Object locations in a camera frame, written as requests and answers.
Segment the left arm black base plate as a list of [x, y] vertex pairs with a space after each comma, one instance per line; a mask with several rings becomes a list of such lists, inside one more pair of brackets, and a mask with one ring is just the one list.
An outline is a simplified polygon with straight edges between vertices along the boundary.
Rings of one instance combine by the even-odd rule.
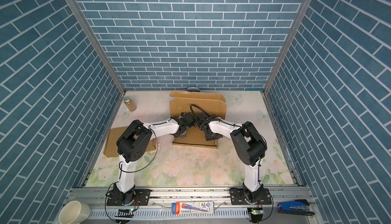
[[126, 193], [122, 193], [117, 189], [110, 190], [106, 194], [107, 206], [147, 206], [150, 199], [150, 189], [131, 189]]

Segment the brown cardboard box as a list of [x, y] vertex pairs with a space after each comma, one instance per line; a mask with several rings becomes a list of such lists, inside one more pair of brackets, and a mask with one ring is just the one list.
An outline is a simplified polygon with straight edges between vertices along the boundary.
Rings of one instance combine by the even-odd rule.
[[[170, 115], [179, 117], [182, 113], [205, 113], [207, 116], [215, 115], [221, 119], [226, 118], [227, 105], [222, 94], [173, 91], [170, 93], [173, 99], [169, 102]], [[217, 148], [218, 140], [206, 141], [205, 133], [197, 125], [187, 130], [185, 138], [176, 138], [173, 145], [192, 146], [201, 148]]]
[[120, 149], [125, 147], [125, 143], [132, 143], [132, 140], [126, 139], [123, 136], [123, 133], [126, 131], [127, 127], [117, 127], [112, 128], [109, 131], [107, 142], [103, 151], [103, 154], [107, 158], [118, 157], [121, 153], [118, 152], [118, 146]]

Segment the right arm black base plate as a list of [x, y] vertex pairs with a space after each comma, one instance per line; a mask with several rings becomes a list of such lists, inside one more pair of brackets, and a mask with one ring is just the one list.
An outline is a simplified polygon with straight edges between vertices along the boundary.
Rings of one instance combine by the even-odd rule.
[[269, 189], [260, 187], [251, 192], [245, 186], [243, 188], [232, 187], [229, 189], [232, 205], [271, 205], [272, 199]]

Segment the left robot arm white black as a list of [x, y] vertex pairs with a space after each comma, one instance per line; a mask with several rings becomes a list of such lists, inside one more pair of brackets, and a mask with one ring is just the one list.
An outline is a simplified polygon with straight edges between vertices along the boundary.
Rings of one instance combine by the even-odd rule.
[[189, 128], [196, 124], [191, 113], [183, 113], [179, 117], [152, 123], [134, 120], [117, 140], [120, 155], [120, 177], [116, 183], [121, 193], [127, 193], [135, 187], [134, 174], [137, 161], [143, 157], [149, 142], [160, 136], [173, 135], [184, 138]]

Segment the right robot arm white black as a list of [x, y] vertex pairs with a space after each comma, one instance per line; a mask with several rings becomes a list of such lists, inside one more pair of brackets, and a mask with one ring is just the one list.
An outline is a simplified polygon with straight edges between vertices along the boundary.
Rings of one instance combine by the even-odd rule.
[[218, 116], [200, 113], [196, 117], [198, 128], [207, 138], [230, 138], [238, 155], [245, 165], [243, 188], [249, 193], [256, 193], [262, 188], [260, 161], [267, 151], [266, 139], [257, 131], [253, 123], [234, 123]]

